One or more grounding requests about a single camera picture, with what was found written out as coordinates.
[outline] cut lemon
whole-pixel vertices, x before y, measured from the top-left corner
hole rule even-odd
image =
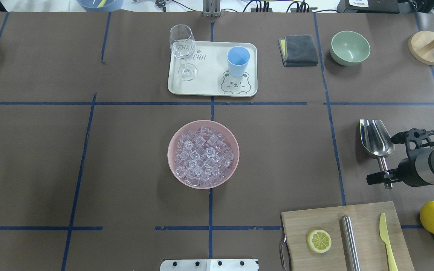
[[[324,230],[313,230],[308,234],[308,246],[314,252],[324,253],[331,248],[331,237]]]

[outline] wine glass base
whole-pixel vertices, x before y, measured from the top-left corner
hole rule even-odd
[[[197,67],[195,67],[195,65],[192,64],[187,64],[188,65],[188,70],[186,71],[186,65],[181,65],[179,67],[179,70],[177,70],[177,74],[179,75],[179,78],[182,79],[183,81],[190,81],[195,79],[195,77],[197,76]]]

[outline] metal scoop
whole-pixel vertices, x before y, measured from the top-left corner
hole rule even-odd
[[[371,158],[377,159],[381,172],[388,171],[385,157],[394,151],[390,134],[381,120],[359,120],[361,142]],[[384,188],[391,189],[391,183],[384,183]]]

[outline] pink bowl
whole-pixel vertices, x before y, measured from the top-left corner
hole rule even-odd
[[[187,184],[182,178],[178,177],[176,172],[175,172],[175,160],[174,160],[174,158],[175,158],[175,154],[177,152],[177,143],[178,143],[180,135],[186,134],[189,130],[199,130],[200,127],[202,127],[202,126],[206,126],[206,127],[210,127],[210,128],[214,128],[214,129],[218,130],[224,137],[226,137],[225,143],[227,144],[227,146],[229,146],[229,148],[232,149],[232,152],[234,153],[234,160],[232,161],[231,165],[229,166],[229,169],[231,170],[231,174],[228,177],[224,178],[224,180],[222,180],[222,182],[218,183],[217,185],[211,186],[211,187],[194,187],[194,186],[191,186],[190,184]],[[227,129],[227,127],[225,127],[224,125],[221,125],[218,122],[213,122],[211,120],[196,120],[194,122],[190,122],[190,123],[184,125],[182,128],[180,128],[174,134],[174,136],[170,140],[170,144],[168,144],[168,150],[167,150],[168,165],[170,166],[170,170],[174,174],[175,178],[177,178],[184,185],[186,185],[188,187],[195,188],[195,189],[210,189],[210,188],[214,188],[214,187],[217,187],[217,186],[225,183],[232,176],[232,174],[234,174],[234,171],[237,168],[237,164],[239,163],[239,156],[240,156],[239,145],[237,144],[237,140],[234,137],[234,135],[232,134],[232,132],[229,129]]]

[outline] bowl of ice cubes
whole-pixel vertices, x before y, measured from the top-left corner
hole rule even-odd
[[[196,120],[174,134],[167,160],[181,183],[195,189],[210,189],[223,184],[234,173],[239,163],[239,145],[224,125]]]

